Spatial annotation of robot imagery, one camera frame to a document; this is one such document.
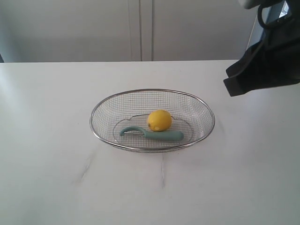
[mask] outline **white table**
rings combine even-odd
[[[299,225],[300,88],[230,97],[234,61],[0,65],[1,225]],[[90,131],[103,98],[164,88],[202,98],[216,126],[164,154]]]

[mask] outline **metal basket rim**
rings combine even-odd
[[[113,143],[113,142],[110,142],[102,137],[100,137],[93,125],[92,125],[92,122],[93,122],[93,116],[95,114],[95,111],[98,109],[98,107],[100,105],[102,105],[104,102],[106,102],[107,100],[113,98],[113,97],[116,97],[116,96],[120,96],[120,95],[124,95],[124,94],[129,94],[129,93],[134,93],[134,92],[146,92],[146,91],[161,91],[161,92],[172,92],[172,93],[177,93],[177,94],[183,94],[183,95],[187,95],[187,96],[190,96],[192,98],[195,98],[197,99],[198,101],[200,101],[201,103],[203,103],[207,109],[209,110],[210,112],[210,115],[212,117],[212,126],[211,126],[211,129],[210,131],[205,135],[203,136],[202,138],[194,141],[194,142],[191,142],[191,143],[187,143],[187,144],[182,144],[182,145],[177,145],[177,146],[173,146],[173,147],[164,147],[164,148],[160,148],[158,150],[149,150],[149,149],[145,149],[145,148],[133,148],[133,147],[128,147],[128,146],[124,146],[124,145],[121,145],[121,144],[116,144],[116,143]],[[92,110],[92,113],[90,115],[90,128],[93,132],[93,134],[98,138],[100,139],[101,141],[109,144],[109,145],[112,145],[116,148],[122,148],[123,150],[126,150],[126,151],[133,151],[133,152],[140,152],[140,153],[164,153],[164,152],[171,152],[171,151],[175,151],[175,150],[178,150],[178,149],[182,149],[182,148],[186,148],[186,147],[189,147],[191,145],[194,145],[196,144],[197,142],[199,141],[202,141],[203,139],[207,138],[211,132],[213,131],[215,127],[215,115],[213,113],[213,111],[211,110],[211,108],[206,104],[206,102],[204,102],[202,99],[200,99],[199,97],[195,96],[195,95],[192,95],[192,94],[189,94],[189,93],[186,93],[186,92],[183,92],[183,91],[177,91],[177,90],[169,90],[169,89],[136,89],[136,90],[128,90],[128,91],[123,91],[123,92],[120,92],[120,93],[117,93],[117,94],[113,94],[111,96],[108,96],[106,98],[104,98],[102,101],[100,101],[95,107],[94,109]]]

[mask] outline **wall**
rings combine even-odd
[[[20,52],[0,12],[0,54],[4,62],[22,61]]]
[[[256,17],[237,0],[155,0],[154,60],[239,59]]]
[[[136,60],[131,7],[127,0],[0,1],[26,62]]]

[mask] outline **yellow lemon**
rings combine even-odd
[[[164,131],[171,126],[172,117],[166,110],[156,110],[148,116],[147,122],[151,130]]]

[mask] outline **oval basket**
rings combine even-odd
[[[150,131],[148,115],[158,109],[172,116],[168,130],[181,131],[181,141],[158,141],[143,136],[124,135],[120,131],[138,126]],[[101,141],[116,148],[142,153],[170,152],[191,146],[206,138],[213,130],[215,117],[200,98],[188,93],[164,90],[130,90],[105,98],[90,116],[90,128]]]

